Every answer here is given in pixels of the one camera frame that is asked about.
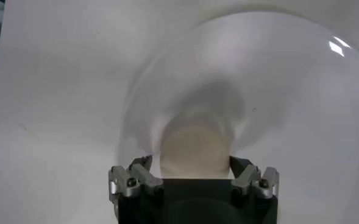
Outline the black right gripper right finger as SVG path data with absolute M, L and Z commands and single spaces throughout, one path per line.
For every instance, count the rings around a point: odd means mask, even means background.
M 279 196 L 279 172 L 274 167 L 267 167 L 264 172 L 248 159 L 231 156 L 230 169 L 234 179 L 231 185 L 238 189 L 240 195 L 247 196 L 251 191 L 257 198 L 272 198 Z

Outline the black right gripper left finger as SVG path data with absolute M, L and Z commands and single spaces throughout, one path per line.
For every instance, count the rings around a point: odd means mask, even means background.
M 135 158 L 129 167 L 113 166 L 108 171 L 108 196 L 116 201 L 119 196 L 134 198 L 146 191 L 149 195 L 163 194 L 163 180 L 150 173 L 152 156 Z

